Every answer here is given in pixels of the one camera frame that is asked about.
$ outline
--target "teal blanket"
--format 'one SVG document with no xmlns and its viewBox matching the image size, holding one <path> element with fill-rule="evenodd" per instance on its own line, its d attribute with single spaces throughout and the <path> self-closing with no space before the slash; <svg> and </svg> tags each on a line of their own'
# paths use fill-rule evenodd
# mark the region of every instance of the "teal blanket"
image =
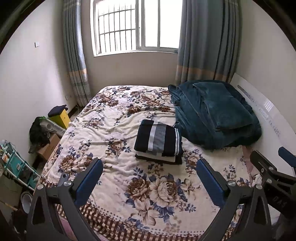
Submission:
<svg viewBox="0 0 296 241">
<path fill-rule="evenodd" d="M 250 145 L 261 136 L 251 106 L 230 84 L 217 80 L 169 85 L 176 108 L 175 127 L 205 149 Z"/>
</svg>

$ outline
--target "blue-gray curtain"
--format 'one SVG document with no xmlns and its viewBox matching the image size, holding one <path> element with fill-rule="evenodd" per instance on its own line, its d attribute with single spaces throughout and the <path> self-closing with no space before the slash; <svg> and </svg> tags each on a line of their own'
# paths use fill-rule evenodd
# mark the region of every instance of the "blue-gray curtain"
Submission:
<svg viewBox="0 0 296 241">
<path fill-rule="evenodd" d="M 69 74 L 79 106 L 91 100 L 81 38 L 81 0 L 64 0 L 63 34 Z"/>
<path fill-rule="evenodd" d="M 239 44 L 238 0 L 183 0 L 176 85 L 230 82 Z"/>
</svg>

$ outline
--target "blue gripper pad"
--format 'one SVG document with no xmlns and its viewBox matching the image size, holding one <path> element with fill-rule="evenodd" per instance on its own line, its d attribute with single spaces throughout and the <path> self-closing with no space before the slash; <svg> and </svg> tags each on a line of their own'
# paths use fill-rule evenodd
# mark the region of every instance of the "blue gripper pad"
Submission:
<svg viewBox="0 0 296 241">
<path fill-rule="evenodd" d="M 74 201 L 76 207 L 80 207 L 86 204 L 92 190 L 96 186 L 98 180 L 100 179 L 103 173 L 102 161 L 99 159 L 93 160 L 93 162 L 95 162 L 93 165 L 91 163 L 91 165 L 88 166 L 88 168 L 85 171 L 78 174 L 81 174 L 81 176 L 83 174 L 86 175 L 83 177 L 83 180 L 81 181 L 80 185 L 76 190 L 76 199 Z"/>
<path fill-rule="evenodd" d="M 196 173 L 207 190 L 214 205 L 222 208 L 226 201 L 228 188 L 221 173 L 216 172 L 205 159 L 199 159 L 196 163 Z"/>
<path fill-rule="evenodd" d="M 278 154 L 291 167 L 296 167 L 296 157 L 291 152 L 289 152 L 285 147 L 283 146 L 280 147 Z"/>
</svg>

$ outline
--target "yellow box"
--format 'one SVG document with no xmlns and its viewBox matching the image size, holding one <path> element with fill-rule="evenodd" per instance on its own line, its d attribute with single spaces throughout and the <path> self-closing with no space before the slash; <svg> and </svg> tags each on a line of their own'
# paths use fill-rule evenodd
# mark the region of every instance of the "yellow box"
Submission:
<svg viewBox="0 0 296 241">
<path fill-rule="evenodd" d="M 70 119 L 66 110 L 63 110 L 63 112 L 60 115 L 50 117 L 50 119 L 65 129 L 67 129 L 69 126 Z"/>
</svg>

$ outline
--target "window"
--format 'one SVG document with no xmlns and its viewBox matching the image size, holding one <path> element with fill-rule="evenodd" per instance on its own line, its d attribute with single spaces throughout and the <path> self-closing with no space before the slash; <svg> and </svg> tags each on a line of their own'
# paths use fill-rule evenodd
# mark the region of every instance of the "window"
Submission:
<svg viewBox="0 0 296 241">
<path fill-rule="evenodd" d="M 182 0 L 94 0 L 94 55 L 179 48 Z"/>
</svg>

